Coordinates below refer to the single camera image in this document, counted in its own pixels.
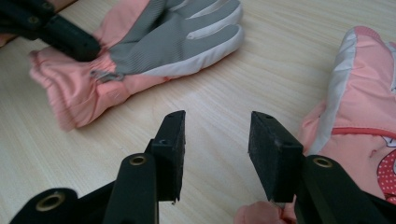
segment red polka dot patch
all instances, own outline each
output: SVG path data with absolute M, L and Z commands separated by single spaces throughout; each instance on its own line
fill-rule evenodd
M 390 152 L 378 165 L 379 187 L 388 202 L 396 204 L 396 150 Z

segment gray fabric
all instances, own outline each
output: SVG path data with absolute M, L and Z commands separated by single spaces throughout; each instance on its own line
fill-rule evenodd
M 149 28 L 134 26 L 127 36 L 110 50 L 111 59 L 117 65 L 116 72 L 129 75 L 144 73 L 165 64 L 187 60 L 232 38 L 238 31 L 234 26 L 226 27 L 201 39 L 186 38 L 190 32 L 224 19 L 240 4 L 238 1 L 231 0 L 213 13 L 186 20 L 189 16 L 214 2 L 215 0 L 198 0 L 174 12 L 167 11 L 166 16 L 161 18 L 160 26 L 138 42 L 136 40 L 139 36 Z M 157 9 L 157 7 L 148 8 L 153 11 L 145 13 L 145 15 L 142 14 L 136 25 L 146 26 L 155 23 L 153 20 L 158 18 L 158 11 L 154 12 L 154 10 Z

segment wooden table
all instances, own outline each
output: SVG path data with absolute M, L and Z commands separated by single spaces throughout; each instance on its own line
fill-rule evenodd
M 115 0 L 80 0 L 62 14 L 91 32 Z M 232 223 L 237 208 L 265 200 L 248 157 L 250 113 L 276 117 L 297 134 L 327 92 L 345 32 L 355 25 L 396 40 L 393 0 L 242 0 L 243 46 L 199 74 L 140 92 L 94 123 L 65 133 L 45 91 L 30 79 L 27 53 L 45 46 L 16 39 L 0 49 L 0 223 L 37 193 L 79 196 L 114 180 L 120 162 L 143 152 L 163 117 L 185 110 L 181 201 L 160 204 L 161 223 Z

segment table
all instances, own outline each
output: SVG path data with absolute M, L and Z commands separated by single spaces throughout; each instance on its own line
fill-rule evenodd
M 115 0 L 79 0 L 62 11 L 88 32 Z M 297 135 L 326 95 L 346 31 L 366 25 L 396 40 L 393 0 L 242 0 L 242 47 L 199 74 L 133 95 L 92 124 L 65 133 L 45 91 L 29 77 L 27 54 L 45 46 L 18 38 L 0 48 L 0 223 L 37 193 L 79 196 L 116 178 L 120 162 L 143 152 L 163 117 L 185 110 L 181 201 L 160 203 L 161 223 L 232 223 L 239 206 L 265 200 L 248 157 L 250 114 L 276 117 Z

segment cartoon print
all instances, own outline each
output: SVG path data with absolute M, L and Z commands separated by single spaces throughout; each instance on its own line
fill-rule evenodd
M 396 139 L 384 137 L 388 147 L 396 147 Z M 396 204 L 396 149 L 391 151 L 378 165 L 378 184 L 385 199 Z

